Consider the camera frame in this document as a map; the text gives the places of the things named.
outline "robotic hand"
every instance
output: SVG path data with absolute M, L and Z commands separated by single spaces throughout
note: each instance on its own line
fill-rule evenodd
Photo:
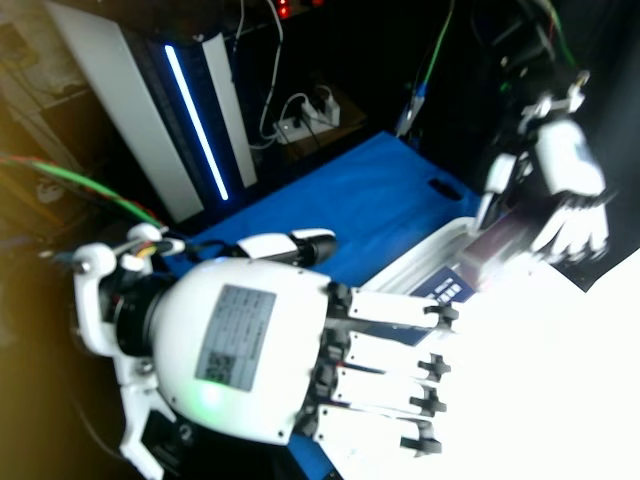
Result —
M 569 118 L 584 100 L 581 87 L 587 79 L 582 72 L 565 99 L 545 94 L 522 110 L 520 141 L 494 161 L 476 217 L 476 230 L 489 227 L 500 203 L 537 168 L 547 198 L 538 197 L 535 209 L 529 205 L 540 224 L 529 253 L 550 263 L 598 258 L 606 251 L 609 194 L 604 175 L 582 130 Z
M 205 428 L 275 445 L 297 432 L 372 454 L 440 451 L 431 417 L 446 410 L 436 387 L 448 365 L 363 332 L 386 324 L 446 336 L 453 308 L 301 268 L 331 255 L 328 230 L 243 239 L 177 280 L 155 274 L 150 255 L 183 252 L 183 241 L 146 224 L 129 240 L 78 249 L 74 281 L 82 339 L 114 361 L 120 450 L 146 478 L 179 463 L 179 448 L 147 446 L 152 416 L 185 445 Z

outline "white light bar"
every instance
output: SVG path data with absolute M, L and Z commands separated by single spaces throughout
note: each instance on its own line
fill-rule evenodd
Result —
M 198 117 L 196 106 L 194 105 L 193 99 L 191 98 L 191 92 L 189 92 L 189 87 L 187 86 L 187 82 L 184 79 L 182 68 L 180 68 L 180 62 L 178 62 L 176 52 L 170 45 L 165 45 L 164 51 L 167 54 L 167 58 L 169 59 L 169 64 L 171 65 L 173 76 L 176 78 L 176 82 L 178 82 L 178 87 L 180 88 L 182 99 L 184 100 L 184 103 L 187 106 L 187 110 L 189 111 L 191 123 L 193 123 L 193 127 L 196 129 L 196 134 L 198 135 L 198 140 L 200 140 L 200 145 L 202 146 L 204 156 L 207 158 L 207 162 L 209 162 L 209 168 L 211 168 L 211 173 L 213 173 L 213 178 L 215 179 L 218 190 L 220 191 L 220 197 L 222 197 L 223 200 L 228 200 L 229 195 L 227 194 L 227 189 L 224 186 L 222 177 L 220 176 L 220 171 L 218 170 L 216 160 L 215 158 L 213 158 L 213 152 L 211 151 L 211 147 L 209 146 L 209 140 L 207 140 L 207 136 L 204 133 L 204 128 L 202 128 L 200 117 Z

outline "qr code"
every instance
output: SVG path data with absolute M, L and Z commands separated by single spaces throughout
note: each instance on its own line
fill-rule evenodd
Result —
M 211 352 L 207 358 L 207 367 L 204 372 L 204 377 L 212 382 L 229 385 L 229 382 L 231 381 L 231 372 L 233 371 L 235 362 L 235 357 Z

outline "blue surface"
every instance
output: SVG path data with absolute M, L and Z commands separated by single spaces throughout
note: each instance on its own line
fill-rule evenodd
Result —
M 442 196 L 429 186 L 432 179 L 451 185 L 462 199 Z M 193 241 L 235 243 L 258 233 L 329 228 L 336 232 L 338 251 L 314 270 L 359 286 L 449 221 L 474 215 L 477 203 L 451 175 L 380 133 Z M 176 274 L 190 268 L 186 259 L 168 260 Z M 319 445 L 307 438 L 294 436 L 289 449 L 310 480 L 320 480 L 332 469 Z

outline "white power strip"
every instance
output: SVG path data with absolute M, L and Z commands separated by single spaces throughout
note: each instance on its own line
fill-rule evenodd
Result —
M 340 105 L 334 100 L 333 96 L 329 97 L 324 105 L 324 112 L 320 112 L 306 102 L 302 104 L 301 121 L 296 126 L 296 117 L 285 118 L 274 124 L 274 130 L 277 132 L 276 137 L 278 143 L 287 144 L 297 142 L 303 138 L 318 135 L 340 126 Z

